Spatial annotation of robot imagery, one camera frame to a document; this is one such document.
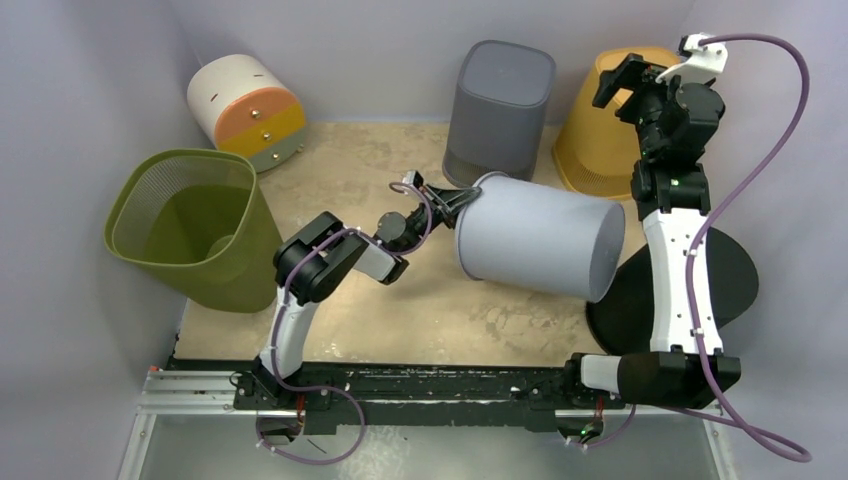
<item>table top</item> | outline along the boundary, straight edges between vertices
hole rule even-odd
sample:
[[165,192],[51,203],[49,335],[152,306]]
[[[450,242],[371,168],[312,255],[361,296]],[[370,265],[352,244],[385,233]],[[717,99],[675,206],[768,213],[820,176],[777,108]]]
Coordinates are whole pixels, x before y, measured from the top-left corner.
[[[260,175],[283,238],[322,211],[372,233],[386,212],[416,204],[390,181],[412,169],[450,187],[441,173],[447,124],[313,124],[305,150]],[[533,181],[564,188],[551,158],[559,128],[547,127]],[[645,244],[632,201],[620,263]],[[409,255],[390,286],[352,272],[321,304],[306,360],[380,363],[558,366],[573,352],[599,353],[586,326],[585,301],[468,279],[454,232],[436,229]],[[189,301],[175,356],[249,360],[264,346],[273,305],[255,314],[210,310]]]

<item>green trash bin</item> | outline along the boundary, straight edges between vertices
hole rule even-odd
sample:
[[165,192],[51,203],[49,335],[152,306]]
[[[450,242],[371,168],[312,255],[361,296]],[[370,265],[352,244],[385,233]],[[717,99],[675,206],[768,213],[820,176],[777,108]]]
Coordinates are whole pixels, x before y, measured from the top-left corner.
[[115,256],[195,302],[258,312],[274,300],[274,252],[283,240],[244,158],[169,150],[141,164],[104,233]]

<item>bin lid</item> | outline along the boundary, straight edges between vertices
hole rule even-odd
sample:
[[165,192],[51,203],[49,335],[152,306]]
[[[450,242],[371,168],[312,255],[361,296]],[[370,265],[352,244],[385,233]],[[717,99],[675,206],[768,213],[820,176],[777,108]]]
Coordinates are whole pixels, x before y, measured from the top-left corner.
[[527,107],[547,100],[555,71],[554,59],[545,52],[486,40],[468,52],[459,84],[470,94]]

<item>bin rim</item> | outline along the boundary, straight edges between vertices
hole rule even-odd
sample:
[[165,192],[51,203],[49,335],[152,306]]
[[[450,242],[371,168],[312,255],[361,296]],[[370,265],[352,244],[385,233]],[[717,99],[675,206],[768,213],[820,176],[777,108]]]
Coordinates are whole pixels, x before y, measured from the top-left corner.
[[168,264],[168,263],[148,262],[148,261],[145,261],[145,260],[138,260],[138,259],[135,259],[135,258],[129,258],[129,257],[122,255],[120,252],[118,252],[118,249],[115,248],[115,242],[114,242],[114,239],[113,239],[115,224],[118,222],[118,219],[121,216],[121,212],[124,209],[124,205],[127,201],[127,198],[130,196],[130,193],[132,193],[133,188],[135,188],[135,185],[138,182],[138,180],[142,177],[142,175],[144,175],[148,170],[150,170],[150,168],[153,165],[156,165],[157,163],[159,163],[159,162],[161,162],[165,159],[168,159],[168,158],[171,158],[171,157],[177,157],[177,156],[211,157],[211,158],[215,158],[215,159],[218,159],[218,160],[223,160],[223,161],[235,163],[237,165],[240,165],[240,166],[247,168],[250,171],[250,173],[252,174],[252,178],[253,178],[253,182],[251,183],[251,186],[250,186],[250,196],[247,199],[247,205],[245,205],[244,214],[242,215],[241,220],[239,220],[238,227],[236,227],[236,231],[233,234],[233,238],[230,239],[230,243],[235,242],[243,234],[243,231],[242,231],[243,229],[241,227],[244,224],[244,221],[247,218],[248,213],[253,209],[253,203],[256,201],[255,200],[256,194],[257,194],[257,190],[259,188],[256,170],[253,168],[253,165],[251,165],[250,162],[247,161],[246,158],[244,158],[240,155],[236,155],[234,153],[229,153],[229,152],[222,152],[220,150],[212,150],[212,149],[207,149],[207,148],[171,149],[171,150],[165,150],[163,152],[157,153],[156,155],[153,155],[152,157],[150,157],[147,160],[145,160],[144,162],[142,162],[138,167],[136,167],[136,169],[133,171],[133,173],[130,175],[130,177],[127,179],[126,183],[124,184],[124,187],[121,189],[121,193],[118,194],[118,198],[115,200],[115,203],[112,205],[112,210],[109,212],[109,217],[106,220],[106,226],[103,229],[103,241],[106,244],[106,248],[112,253],[112,255],[120,258],[121,260],[130,262],[130,263],[134,263],[134,264],[140,265],[140,266],[145,266],[145,267],[152,267],[152,268],[157,268],[157,269],[171,269],[171,268],[184,269],[186,267],[198,267],[198,266],[204,265],[208,262],[211,262],[212,260],[215,260],[216,258],[218,258],[218,256],[221,255],[222,253],[224,253],[224,251],[226,250],[226,248],[223,248],[218,253],[216,253],[215,255],[212,255],[209,258],[205,258],[205,259],[203,259],[199,262],[195,262],[195,263]]

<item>gray wall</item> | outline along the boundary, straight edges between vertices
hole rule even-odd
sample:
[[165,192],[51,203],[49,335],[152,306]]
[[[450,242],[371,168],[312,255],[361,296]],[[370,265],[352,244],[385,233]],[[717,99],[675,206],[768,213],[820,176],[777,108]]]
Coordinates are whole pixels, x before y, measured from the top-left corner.
[[0,478],[115,478],[185,297],[109,256],[111,203],[157,151],[205,145],[165,1],[0,3]]
[[[698,0],[681,30],[782,36],[812,72],[795,136],[719,221],[749,250],[761,276],[757,302],[722,331],[728,352],[742,357],[742,380],[730,398],[755,425],[814,456],[810,465],[790,464],[739,432],[733,445],[745,479],[843,478],[848,465],[846,14],[839,0]],[[800,85],[794,62],[775,47],[734,43],[728,51],[715,86],[727,115],[703,159],[714,205],[786,128]]]
[[564,116],[598,52],[676,44],[693,0],[174,0],[204,63],[261,59],[312,120],[445,121],[462,59],[498,39],[550,53]]

